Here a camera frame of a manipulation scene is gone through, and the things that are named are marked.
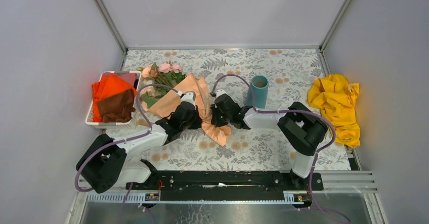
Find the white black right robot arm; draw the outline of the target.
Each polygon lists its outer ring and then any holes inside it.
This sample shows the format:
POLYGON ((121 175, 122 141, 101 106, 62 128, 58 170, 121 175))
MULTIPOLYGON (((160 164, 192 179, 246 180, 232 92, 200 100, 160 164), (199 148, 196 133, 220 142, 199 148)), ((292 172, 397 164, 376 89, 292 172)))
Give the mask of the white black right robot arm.
POLYGON ((212 93, 212 124, 231 124, 238 129, 266 128, 281 131, 296 151, 290 176, 291 185, 298 190, 310 183, 310 173, 318 145, 323 141, 328 126, 300 102, 287 110, 263 110, 239 106, 226 92, 212 93))

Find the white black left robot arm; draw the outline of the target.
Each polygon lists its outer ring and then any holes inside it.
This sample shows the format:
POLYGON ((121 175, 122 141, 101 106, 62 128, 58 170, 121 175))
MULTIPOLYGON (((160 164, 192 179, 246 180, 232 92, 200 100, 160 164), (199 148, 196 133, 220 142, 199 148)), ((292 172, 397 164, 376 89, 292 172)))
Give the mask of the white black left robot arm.
POLYGON ((118 180, 139 183, 144 189, 153 188, 157 176, 148 166, 139 162, 128 167, 125 162, 133 153, 169 144, 178 139, 182 131, 198 129, 201 124, 198 106, 183 101, 168 117, 152 124, 148 131, 141 131, 121 140, 115 140, 105 133, 97 136, 76 164, 76 189, 84 191, 78 184, 79 177, 83 177, 90 189, 98 194, 109 190, 118 180))

